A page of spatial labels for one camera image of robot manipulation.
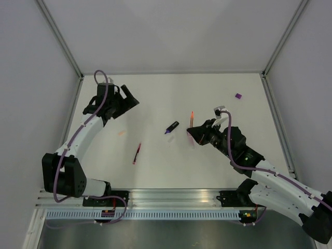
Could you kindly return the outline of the pink highlighter pen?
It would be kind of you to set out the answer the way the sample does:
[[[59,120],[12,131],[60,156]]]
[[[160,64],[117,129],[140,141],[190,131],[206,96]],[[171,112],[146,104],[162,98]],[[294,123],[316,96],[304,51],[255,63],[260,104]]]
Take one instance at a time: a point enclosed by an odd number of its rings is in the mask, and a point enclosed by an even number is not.
[[[187,136],[188,136],[190,148],[195,149],[195,141],[194,141],[193,137],[191,136],[191,134],[189,132],[187,132]]]

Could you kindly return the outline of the orange pencil-like pen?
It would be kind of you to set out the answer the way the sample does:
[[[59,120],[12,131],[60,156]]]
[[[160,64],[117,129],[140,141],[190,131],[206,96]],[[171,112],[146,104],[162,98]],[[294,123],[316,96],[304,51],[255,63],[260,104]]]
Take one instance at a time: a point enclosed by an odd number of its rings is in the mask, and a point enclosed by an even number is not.
[[[192,128],[193,127],[193,121],[194,121],[194,112],[191,112],[191,116],[190,116],[190,124],[189,127]]]

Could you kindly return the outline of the black purple-tip highlighter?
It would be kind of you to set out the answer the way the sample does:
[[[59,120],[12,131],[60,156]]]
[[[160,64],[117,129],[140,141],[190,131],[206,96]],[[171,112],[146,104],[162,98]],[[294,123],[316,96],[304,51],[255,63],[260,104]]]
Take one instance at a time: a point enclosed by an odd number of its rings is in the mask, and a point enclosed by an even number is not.
[[[178,125],[179,125],[178,121],[173,122],[170,126],[166,128],[164,134],[171,133]]]

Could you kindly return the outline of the small purple cap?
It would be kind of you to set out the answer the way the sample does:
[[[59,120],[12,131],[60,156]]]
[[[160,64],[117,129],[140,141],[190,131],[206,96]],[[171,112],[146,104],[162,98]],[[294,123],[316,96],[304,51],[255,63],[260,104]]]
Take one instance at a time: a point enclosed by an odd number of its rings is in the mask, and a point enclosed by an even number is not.
[[[242,98],[242,95],[239,94],[239,93],[236,93],[236,94],[235,94],[235,97],[236,97],[237,99],[241,99],[241,98]]]

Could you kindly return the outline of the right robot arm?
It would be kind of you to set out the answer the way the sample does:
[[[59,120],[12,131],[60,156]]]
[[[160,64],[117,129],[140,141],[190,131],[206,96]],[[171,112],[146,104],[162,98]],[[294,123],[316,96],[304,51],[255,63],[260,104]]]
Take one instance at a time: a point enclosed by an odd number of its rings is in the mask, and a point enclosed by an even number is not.
[[[261,154],[247,146],[238,127],[223,132],[215,119],[188,128],[193,140],[203,146],[211,144],[229,158],[232,167],[247,179],[238,187],[236,199],[247,206],[262,205],[299,224],[312,239],[322,244],[331,240],[331,191],[321,193],[290,176],[276,171]]]

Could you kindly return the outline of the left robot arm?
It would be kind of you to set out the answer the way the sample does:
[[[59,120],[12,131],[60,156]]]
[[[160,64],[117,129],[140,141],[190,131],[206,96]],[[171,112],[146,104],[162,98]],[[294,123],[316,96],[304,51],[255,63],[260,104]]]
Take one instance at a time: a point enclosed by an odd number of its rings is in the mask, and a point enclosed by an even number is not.
[[[65,197],[94,196],[100,206],[113,200],[110,183],[88,178],[81,161],[94,137],[110,119],[116,119],[139,104],[126,85],[101,83],[84,108],[78,130],[53,154],[42,158],[44,189]]]

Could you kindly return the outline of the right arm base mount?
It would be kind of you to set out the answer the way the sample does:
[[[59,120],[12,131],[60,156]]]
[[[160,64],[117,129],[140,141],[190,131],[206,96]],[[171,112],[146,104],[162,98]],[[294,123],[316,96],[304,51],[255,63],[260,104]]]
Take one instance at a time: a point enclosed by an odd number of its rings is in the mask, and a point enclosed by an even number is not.
[[[249,198],[249,194],[256,185],[256,181],[248,178],[236,190],[221,190],[216,199],[222,207],[253,208],[256,204]]]

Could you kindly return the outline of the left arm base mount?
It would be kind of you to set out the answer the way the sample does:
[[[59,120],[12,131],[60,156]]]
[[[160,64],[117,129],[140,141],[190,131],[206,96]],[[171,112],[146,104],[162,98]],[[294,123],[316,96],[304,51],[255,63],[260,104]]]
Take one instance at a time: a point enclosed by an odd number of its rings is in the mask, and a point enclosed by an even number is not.
[[[94,207],[94,208],[117,208],[124,207],[122,199],[126,204],[129,201],[129,191],[127,190],[112,190],[110,193],[105,194],[102,198],[84,198],[82,205],[84,207]]]

